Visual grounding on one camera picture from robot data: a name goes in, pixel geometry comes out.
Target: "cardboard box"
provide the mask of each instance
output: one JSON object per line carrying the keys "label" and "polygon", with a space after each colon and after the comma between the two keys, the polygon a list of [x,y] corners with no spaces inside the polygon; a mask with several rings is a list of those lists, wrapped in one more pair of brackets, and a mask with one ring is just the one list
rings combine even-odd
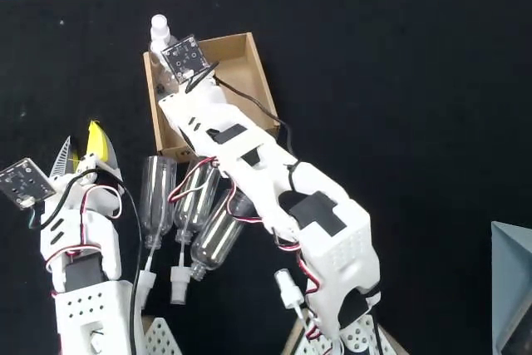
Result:
{"label": "cardboard box", "polygon": [[[250,32],[200,41],[199,47],[209,62],[219,62],[216,75],[220,79],[254,97],[268,111],[277,115],[257,47]],[[158,71],[154,68],[149,52],[144,53],[144,64],[157,152],[160,155],[174,158],[178,162],[187,162],[193,156],[193,152],[183,138],[169,127],[156,102],[154,90],[158,83],[156,80]],[[278,122],[266,116],[253,102],[222,88],[229,103],[236,105],[248,118],[268,133],[273,136],[277,135]]]}

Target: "plastic bottle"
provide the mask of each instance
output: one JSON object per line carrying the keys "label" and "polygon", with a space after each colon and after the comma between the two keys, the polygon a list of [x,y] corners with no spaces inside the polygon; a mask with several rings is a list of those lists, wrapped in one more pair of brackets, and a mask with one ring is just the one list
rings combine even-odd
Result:
{"label": "plastic bottle", "polygon": [[157,83],[160,83],[167,91],[172,91],[178,87],[178,84],[161,52],[174,46],[177,39],[170,34],[168,20],[162,14],[156,14],[151,18],[150,36],[151,66],[155,72]]}
{"label": "plastic bottle", "polygon": [[[228,214],[225,207],[228,194],[229,190],[226,190],[192,244],[190,273],[195,280],[200,281],[207,270],[217,269],[225,261],[244,226],[243,222]],[[249,216],[254,209],[253,203],[239,191],[235,193],[230,207],[231,212],[238,216]]]}
{"label": "plastic bottle", "polygon": [[[187,174],[203,159],[201,157],[191,161]],[[218,183],[219,172],[210,163],[202,165],[192,173],[182,192],[200,186],[202,189],[190,193],[177,203],[174,213],[174,223],[177,227],[175,241],[180,243],[183,240],[184,244],[190,244],[192,235],[199,233],[203,229],[213,205]]]}
{"label": "plastic bottle", "polygon": [[144,163],[140,193],[140,222],[145,231],[145,246],[160,247],[172,226],[173,206],[167,197],[175,188],[177,163],[166,157],[148,157]]}

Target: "perforated metal bracket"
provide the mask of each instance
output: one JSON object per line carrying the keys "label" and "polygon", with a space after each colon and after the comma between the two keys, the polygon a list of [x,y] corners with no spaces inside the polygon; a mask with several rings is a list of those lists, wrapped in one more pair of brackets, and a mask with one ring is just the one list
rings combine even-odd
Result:
{"label": "perforated metal bracket", "polygon": [[156,318],[145,334],[146,354],[182,355],[168,324],[163,318]]}
{"label": "perforated metal bracket", "polygon": [[[397,355],[381,328],[379,328],[379,333],[384,355]],[[369,355],[379,355],[373,319],[369,315],[362,316],[351,326],[344,328],[342,340],[345,343],[345,348],[352,353],[368,353],[369,350]],[[293,355],[323,355],[331,347],[331,341],[321,336],[309,342],[302,334],[295,347],[296,350]]]}

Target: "white robotic arm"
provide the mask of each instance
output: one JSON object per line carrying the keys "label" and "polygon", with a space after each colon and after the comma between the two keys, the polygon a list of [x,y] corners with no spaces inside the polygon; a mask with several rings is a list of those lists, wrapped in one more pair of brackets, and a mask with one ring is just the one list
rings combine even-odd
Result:
{"label": "white robotic arm", "polygon": [[41,231],[52,273],[61,353],[131,355],[134,340],[135,353],[143,355],[140,306],[132,284],[119,280],[118,235],[110,221],[121,213],[121,173],[105,133],[95,122],[89,130],[79,163],[68,138],[49,178],[24,159],[0,172],[0,189],[22,209],[44,202],[42,215],[33,209],[30,228]]}
{"label": "white robotic arm", "polygon": [[[251,199],[264,228],[300,246],[311,277],[307,303],[326,337],[339,338],[342,328],[379,301],[369,214],[339,184],[299,162],[238,107],[225,103],[212,77],[189,93],[181,85],[159,105],[195,153],[215,157],[222,176]],[[279,196],[289,190],[308,197],[284,210]]]}

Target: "circuit board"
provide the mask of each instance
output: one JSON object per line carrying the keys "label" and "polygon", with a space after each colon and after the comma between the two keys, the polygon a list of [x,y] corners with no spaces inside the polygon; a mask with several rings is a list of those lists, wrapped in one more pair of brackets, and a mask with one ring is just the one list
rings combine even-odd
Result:
{"label": "circuit board", "polygon": [[46,175],[29,158],[0,172],[0,190],[21,210],[56,193]]}
{"label": "circuit board", "polygon": [[209,66],[194,35],[163,50],[162,55],[179,83],[188,81]]}

